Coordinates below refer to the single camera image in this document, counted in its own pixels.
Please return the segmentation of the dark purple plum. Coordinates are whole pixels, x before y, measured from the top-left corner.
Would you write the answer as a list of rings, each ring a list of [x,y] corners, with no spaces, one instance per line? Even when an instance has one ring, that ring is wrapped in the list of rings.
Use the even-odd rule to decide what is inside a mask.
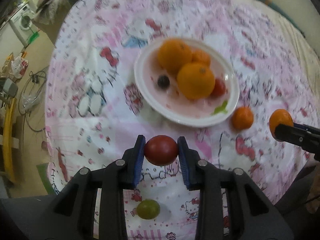
[[[161,75],[157,79],[157,85],[161,89],[167,89],[170,86],[170,79],[166,75]]]

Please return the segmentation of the white plastic bag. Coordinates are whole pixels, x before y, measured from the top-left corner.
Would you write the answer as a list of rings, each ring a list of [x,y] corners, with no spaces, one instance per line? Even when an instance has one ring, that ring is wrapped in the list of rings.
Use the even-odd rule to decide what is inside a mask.
[[[29,66],[28,60],[18,56],[11,62],[12,74],[16,79],[21,79]]]

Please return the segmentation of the pink white oval plate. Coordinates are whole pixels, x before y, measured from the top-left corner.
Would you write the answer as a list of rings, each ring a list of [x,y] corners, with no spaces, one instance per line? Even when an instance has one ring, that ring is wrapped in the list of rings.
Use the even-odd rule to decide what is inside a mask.
[[[135,60],[135,83],[143,98],[159,114],[180,125],[203,128],[225,121],[236,109],[240,95],[238,79],[231,63],[204,42],[183,38],[183,42],[192,50],[200,49],[210,55],[210,70],[226,85],[226,93],[221,97],[190,101],[181,94],[172,76],[168,76],[169,88],[161,89],[157,85],[158,77],[167,73],[157,62],[157,51],[165,40],[159,38],[152,41],[141,49]]]

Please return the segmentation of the green lime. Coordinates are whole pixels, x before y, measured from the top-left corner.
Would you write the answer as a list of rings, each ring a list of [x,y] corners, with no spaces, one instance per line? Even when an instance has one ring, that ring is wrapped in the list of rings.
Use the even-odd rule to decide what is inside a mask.
[[[136,208],[137,215],[145,220],[156,218],[161,211],[160,205],[152,199],[143,200]]]

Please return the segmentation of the small mandarin on plate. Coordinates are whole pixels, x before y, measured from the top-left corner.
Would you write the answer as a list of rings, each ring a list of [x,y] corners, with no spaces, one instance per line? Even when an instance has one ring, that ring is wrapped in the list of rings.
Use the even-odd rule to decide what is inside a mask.
[[[197,49],[193,51],[192,61],[204,64],[205,66],[209,67],[211,63],[211,58],[210,55],[207,54],[205,51]]]

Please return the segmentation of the dark red tomato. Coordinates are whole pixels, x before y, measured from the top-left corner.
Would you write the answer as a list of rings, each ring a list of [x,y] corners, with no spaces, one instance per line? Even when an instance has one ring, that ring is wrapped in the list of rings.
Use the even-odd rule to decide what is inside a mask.
[[[177,142],[167,135],[152,137],[144,147],[144,156],[153,165],[170,165],[178,156]]]

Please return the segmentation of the white washing machine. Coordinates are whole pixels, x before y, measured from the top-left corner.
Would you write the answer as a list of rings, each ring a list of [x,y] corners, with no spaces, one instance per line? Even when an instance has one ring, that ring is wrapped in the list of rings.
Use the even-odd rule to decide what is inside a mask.
[[[33,24],[35,12],[31,9],[28,3],[22,4],[17,11],[11,16],[9,24],[14,33],[27,48],[38,36],[39,31],[36,25]]]

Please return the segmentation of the large orange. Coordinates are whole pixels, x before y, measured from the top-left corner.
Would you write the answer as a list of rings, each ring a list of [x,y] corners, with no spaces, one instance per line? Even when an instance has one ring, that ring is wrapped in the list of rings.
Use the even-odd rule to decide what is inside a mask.
[[[202,63],[185,64],[178,72],[177,86],[189,100],[199,100],[210,96],[215,87],[215,75]]]
[[[164,70],[176,75],[180,69],[193,58],[190,47],[181,39],[165,40],[157,53],[157,61]]]

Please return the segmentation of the large orange on plate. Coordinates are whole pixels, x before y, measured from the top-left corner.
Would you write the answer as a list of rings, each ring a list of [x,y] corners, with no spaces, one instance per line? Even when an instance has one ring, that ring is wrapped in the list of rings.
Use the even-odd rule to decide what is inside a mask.
[[[181,39],[165,40],[157,53],[157,61],[164,70],[176,75],[180,69],[193,58],[190,47]]]

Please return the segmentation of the mandarin orange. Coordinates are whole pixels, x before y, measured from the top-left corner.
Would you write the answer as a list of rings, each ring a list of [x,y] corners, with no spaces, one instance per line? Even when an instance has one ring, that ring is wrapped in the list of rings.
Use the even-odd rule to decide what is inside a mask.
[[[269,128],[272,136],[275,138],[275,130],[278,125],[293,127],[293,119],[290,113],[285,109],[275,110],[269,118]]]
[[[234,129],[244,130],[249,129],[253,125],[254,115],[249,107],[237,108],[231,118],[231,123]]]

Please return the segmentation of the Hello Kitty pink bedsheet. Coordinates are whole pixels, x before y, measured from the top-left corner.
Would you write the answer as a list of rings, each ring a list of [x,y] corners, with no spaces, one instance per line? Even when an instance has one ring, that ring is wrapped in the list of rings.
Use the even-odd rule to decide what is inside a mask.
[[[239,105],[254,113],[242,132],[228,120],[189,128],[158,114],[138,90],[133,65],[157,38],[182,36],[216,49],[239,80]],[[278,142],[270,115],[319,126],[319,57],[283,16],[255,0],[79,0],[62,24],[49,67],[48,177],[60,192],[76,172],[106,167],[138,135],[184,136],[214,165],[245,170],[272,203],[313,156]]]

